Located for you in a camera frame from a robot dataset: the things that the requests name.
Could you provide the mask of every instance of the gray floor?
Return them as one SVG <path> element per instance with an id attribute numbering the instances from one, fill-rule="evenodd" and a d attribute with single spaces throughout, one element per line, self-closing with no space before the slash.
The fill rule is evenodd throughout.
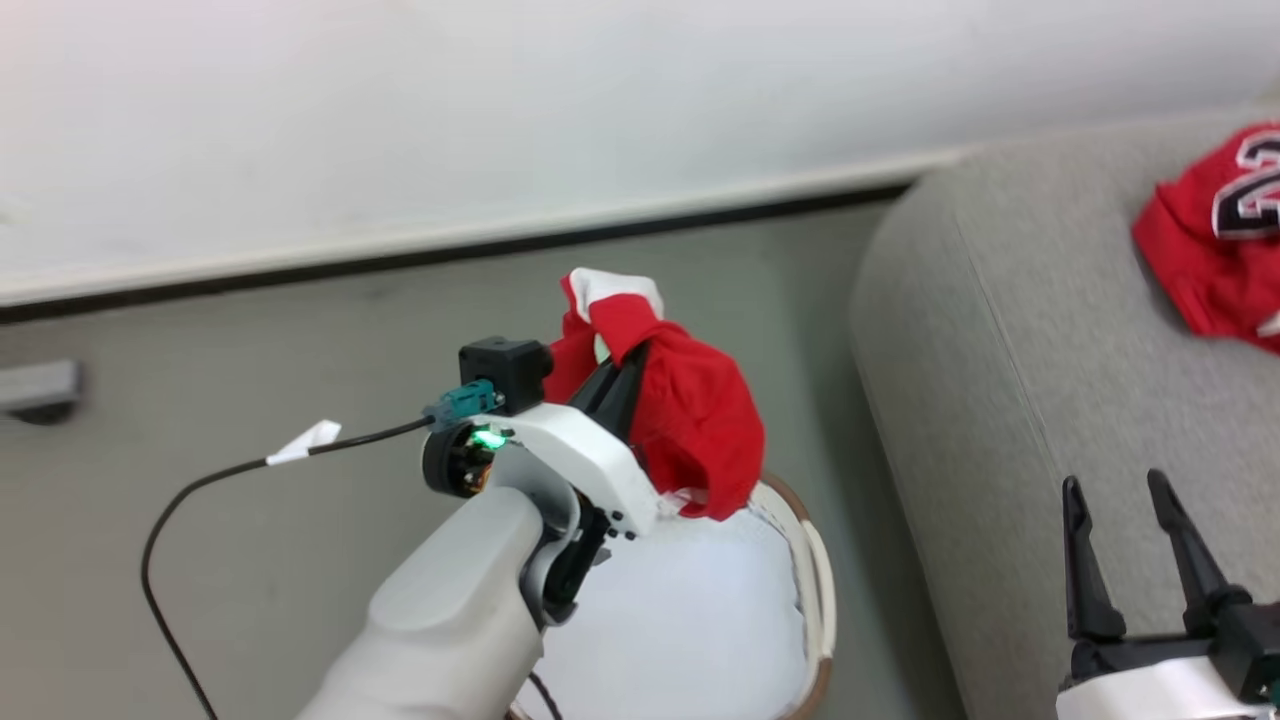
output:
<path id="1" fill-rule="evenodd" d="M 829 544 L 836 674 L 819 717 L 961 717 L 924 585 L 849 359 L 850 279 L 882 208 L 242 292 L 0 328 L 0 366 L 79 357 L 69 425 L 0 420 L 5 717 L 198 717 L 137 585 L 142 541 L 183 483 L 320 418 L 412 419 L 486 334 L 552 340 L 577 265 L 653 275 L 668 315 L 732 354 L 768 466 Z M 156 592 L 223 717 L 291 717 L 378 583 L 456 507 L 419 438 L 241 477 L 161 537 Z"/>

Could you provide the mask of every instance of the green led light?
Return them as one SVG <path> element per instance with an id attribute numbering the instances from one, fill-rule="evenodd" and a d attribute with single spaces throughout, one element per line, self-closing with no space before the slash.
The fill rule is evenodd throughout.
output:
<path id="1" fill-rule="evenodd" d="M 489 450 L 498 450 L 499 447 L 507 445 L 507 438 L 493 430 L 476 430 L 471 433 L 471 439 L 488 447 Z"/>

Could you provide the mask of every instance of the black cable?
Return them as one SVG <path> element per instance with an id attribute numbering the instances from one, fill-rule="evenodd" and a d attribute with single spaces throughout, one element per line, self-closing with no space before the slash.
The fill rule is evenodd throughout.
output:
<path id="1" fill-rule="evenodd" d="M 535 688 L 538 688 L 538 694 L 543 696 L 543 702 L 547 703 L 547 710 L 550 711 L 552 720 L 564 720 L 564 716 L 559 714 L 559 706 L 556 705 L 554 700 L 552 700 L 550 691 L 547 689 L 547 684 L 538 676 L 538 673 L 530 673 L 529 680 L 534 683 Z"/>
<path id="2" fill-rule="evenodd" d="M 337 442 L 330 442 L 328 445 L 317 445 L 307 451 L 307 455 L 323 455 L 325 452 L 334 452 L 337 450 L 346 450 L 348 447 L 357 447 L 361 445 L 369 445 L 371 442 L 378 442 L 380 439 L 392 438 L 396 436 L 402 436 L 408 432 L 413 432 L 419 428 L 426 427 L 435 421 L 435 418 L 426 415 L 419 418 L 412 423 L 404 423 L 403 425 L 397 425 L 394 428 L 381 430 L 378 433 L 370 433 L 367 436 L 353 437 L 351 439 L 340 439 Z M 156 596 L 151 591 L 151 552 L 155 550 L 156 538 L 160 537 L 160 530 L 164 529 L 165 523 L 173 515 L 174 510 L 182 505 L 183 500 L 187 500 L 191 493 L 197 489 L 216 483 L 218 480 L 224 480 L 232 475 L 238 475 L 241 473 L 247 473 L 248 470 L 256 470 L 259 468 L 266 468 L 266 459 L 250 460 L 248 462 L 241 462 L 239 465 L 227 468 L 225 470 L 219 470 L 212 475 L 206 475 L 198 480 L 191 483 L 189 486 L 182 488 L 169 505 L 165 506 L 164 512 L 156 520 L 155 525 L 151 527 L 151 534 L 147 536 L 147 544 L 142 548 L 142 594 L 147 598 L 147 607 L 151 609 L 151 615 L 156 620 L 156 625 L 160 626 L 160 633 L 164 634 L 164 639 L 169 643 L 169 650 L 173 651 L 174 660 L 182 666 L 183 674 L 187 676 L 187 682 L 191 683 L 192 692 L 196 693 L 196 700 L 200 701 L 200 706 L 205 708 L 205 714 L 209 715 L 209 720 L 218 720 L 218 714 L 214 712 L 214 706 L 209 702 L 209 696 L 205 694 L 205 688 L 200 685 L 200 680 L 196 679 L 196 673 L 191 669 L 191 664 L 187 662 L 187 656 L 183 655 L 182 648 L 178 647 L 178 641 L 174 639 L 173 632 L 169 629 L 169 623 L 165 621 L 164 614 L 160 612 L 160 605 L 156 602 Z"/>

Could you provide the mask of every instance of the red cloth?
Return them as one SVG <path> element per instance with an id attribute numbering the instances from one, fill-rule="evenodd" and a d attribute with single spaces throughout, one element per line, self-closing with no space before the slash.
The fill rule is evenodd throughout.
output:
<path id="1" fill-rule="evenodd" d="M 1280 352 L 1277 206 L 1280 123 L 1239 131 L 1156 188 L 1133 237 L 1196 334 Z"/>
<path id="2" fill-rule="evenodd" d="M 728 355 L 660 319 L 655 288 L 635 293 L 612 281 L 653 288 L 646 278 L 586 269 L 561 281 L 570 310 L 564 337 L 552 345 L 556 369 L 543 380 L 547 400 L 566 402 L 595 370 L 596 334 L 614 363 L 648 340 L 628 439 L 659 493 L 692 489 L 681 515 L 724 520 L 746 505 L 764 462 L 764 425 L 746 380 Z M 602 284 L 611 287 L 602 292 Z"/>

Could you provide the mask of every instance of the white basket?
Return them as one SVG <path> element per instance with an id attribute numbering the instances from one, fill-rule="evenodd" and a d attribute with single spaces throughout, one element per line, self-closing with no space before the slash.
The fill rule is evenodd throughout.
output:
<path id="1" fill-rule="evenodd" d="M 836 591 L 822 537 L 791 488 L 767 475 L 730 520 L 672 520 L 634 547 L 618 546 L 593 570 L 579 612 L 547 633 L 535 671 L 564 720 L 813 712 L 831 676 Z M 787 579 L 794 588 L 778 587 Z M 508 717 L 550 714 L 526 683 Z"/>

